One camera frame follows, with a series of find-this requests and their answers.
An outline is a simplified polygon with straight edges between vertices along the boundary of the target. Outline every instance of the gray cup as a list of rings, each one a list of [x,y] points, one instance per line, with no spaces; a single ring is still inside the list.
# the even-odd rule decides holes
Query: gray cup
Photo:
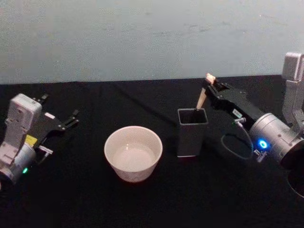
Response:
[[[192,157],[200,154],[204,131],[208,120],[204,108],[180,108],[178,157]]]

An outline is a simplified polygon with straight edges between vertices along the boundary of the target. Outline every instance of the black table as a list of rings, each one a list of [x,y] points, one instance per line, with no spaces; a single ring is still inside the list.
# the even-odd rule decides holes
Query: black table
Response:
[[[283,120],[280,76],[221,81],[246,90],[253,104]],[[0,199],[0,227],[303,227],[304,200],[288,186],[288,171],[271,157],[244,161],[223,149],[221,135],[241,132],[208,101],[201,156],[176,157],[177,109],[194,107],[200,86],[201,79],[1,85],[2,123],[16,94],[44,92],[50,94],[45,111],[64,120],[79,109],[80,123],[49,139],[53,155]],[[138,184],[121,181],[103,152],[107,137],[128,125],[150,128],[163,143],[152,176]]]

